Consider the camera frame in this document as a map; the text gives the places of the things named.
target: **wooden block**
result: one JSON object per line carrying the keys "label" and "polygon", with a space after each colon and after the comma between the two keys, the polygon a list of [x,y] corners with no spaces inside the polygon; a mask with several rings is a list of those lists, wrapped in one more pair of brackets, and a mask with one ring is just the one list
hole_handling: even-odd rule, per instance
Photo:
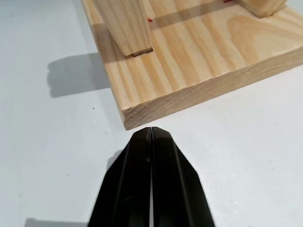
{"label": "wooden block", "polygon": [[94,0],[94,3],[125,56],[152,51],[142,0]]}
{"label": "wooden block", "polygon": [[280,11],[287,0],[237,0],[255,16],[262,18]]}
{"label": "wooden block", "polygon": [[303,64],[303,17],[289,7],[257,18],[234,2],[149,0],[154,51],[125,57],[82,1],[126,129]]}

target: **light wood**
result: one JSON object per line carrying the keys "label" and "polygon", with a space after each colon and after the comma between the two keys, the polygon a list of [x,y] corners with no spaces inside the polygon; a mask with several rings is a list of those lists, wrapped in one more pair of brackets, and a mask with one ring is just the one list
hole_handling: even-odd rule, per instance
{"label": "light wood", "polygon": [[303,17],[289,7],[260,19],[235,2],[149,0],[154,51],[125,57],[83,5],[127,129],[303,64]]}
{"label": "light wood", "polygon": [[125,56],[152,51],[142,0],[94,0],[94,3]]}
{"label": "light wood", "polygon": [[237,0],[255,16],[262,18],[280,11],[287,0]]}

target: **black plastic tool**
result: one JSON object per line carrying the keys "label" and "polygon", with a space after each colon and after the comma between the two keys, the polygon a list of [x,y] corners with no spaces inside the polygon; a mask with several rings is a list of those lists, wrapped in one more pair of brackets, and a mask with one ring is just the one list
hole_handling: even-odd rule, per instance
{"label": "black plastic tool", "polygon": [[199,177],[160,128],[136,132],[107,171],[89,227],[214,227]]}

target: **wooden assembly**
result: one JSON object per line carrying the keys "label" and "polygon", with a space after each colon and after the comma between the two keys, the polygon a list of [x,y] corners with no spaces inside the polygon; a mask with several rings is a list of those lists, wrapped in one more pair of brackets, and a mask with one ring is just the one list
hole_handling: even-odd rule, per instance
{"label": "wooden assembly", "polygon": [[303,64],[303,17],[238,2],[82,0],[126,129]]}

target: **wooden piece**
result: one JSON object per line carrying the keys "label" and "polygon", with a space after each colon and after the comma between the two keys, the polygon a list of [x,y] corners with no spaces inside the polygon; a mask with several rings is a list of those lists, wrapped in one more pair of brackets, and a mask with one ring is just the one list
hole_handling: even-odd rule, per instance
{"label": "wooden piece", "polygon": [[303,64],[303,17],[289,7],[260,19],[234,2],[149,0],[154,51],[125,57],[82,1],[127,129]]}
{"label": "wooden piece", "polygon": [[152,51],[142,0],[94,0],[98,12],[125,56]]}
{"label": "wooden piece", "polygon": [[255,16],[262,18],[273,15],[282,9],[287,0],[237,0]]}

